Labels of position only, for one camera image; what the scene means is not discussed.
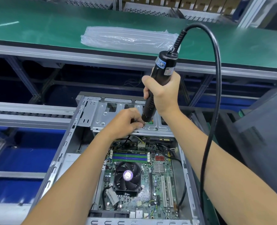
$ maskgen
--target green esd mat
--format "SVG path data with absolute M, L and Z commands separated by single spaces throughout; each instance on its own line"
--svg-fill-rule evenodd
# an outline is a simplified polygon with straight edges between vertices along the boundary
M 119 53 L 80 43 L 87 26 L 111 26 L 180 33 L 190 23 L 178 18 L 76 7 L 32 0 L 0 0 L 0 40 Z M 205 23 L 215 34 L 223 63 L 277 68 L 277 31 Z M 192 29 L 182 42 L 179 58 L 214 61 L 208 36 Z

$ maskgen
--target cooling fan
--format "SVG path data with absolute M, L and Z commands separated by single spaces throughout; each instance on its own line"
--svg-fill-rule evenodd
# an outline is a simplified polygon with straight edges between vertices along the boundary
M 116 166 L 114 191 L 139 193 L 141 191 L 141 168 L 135 162 L 121 162 Z

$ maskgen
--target circuit board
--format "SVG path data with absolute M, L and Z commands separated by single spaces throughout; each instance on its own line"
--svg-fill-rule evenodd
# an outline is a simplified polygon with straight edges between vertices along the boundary
M 125 150 L 114 150 L 111 153 L 112 156 L 106 162 L 103 187 L 113 186 L 115 168 L 120 163 L 119 159 L 113 159 L 114 155 L 125 153 L 127 155 L 119 157 L 122 161 L 136 162 L 141 168 L 141 191 L 136 194 L 116 192 L 119 199 L 117 211 L 127 211 L 133 215 L 138 210 L 145 219 L 178 219 L 171 160 L 164 157 L 156 145 L 138 145 L 133 144 Z M 141 155 L 147 155 L 147 161 L 142 160 Z M 106 210 L 114 210 L 106 194 L 105 204 Z

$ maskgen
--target screwdriver label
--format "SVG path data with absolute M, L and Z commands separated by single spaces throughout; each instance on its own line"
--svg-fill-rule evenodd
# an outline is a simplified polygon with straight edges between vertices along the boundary
M 163 75 L 167 75 L 167 76 L 172 75 L 174 68 L 175 67 L 166 68 L 165 73 Z
M 155 63 L 161 69 L 164 69 L 166 66 L 166 63 L 163 60 L 161 60 L 159 57 L 156 58 Z

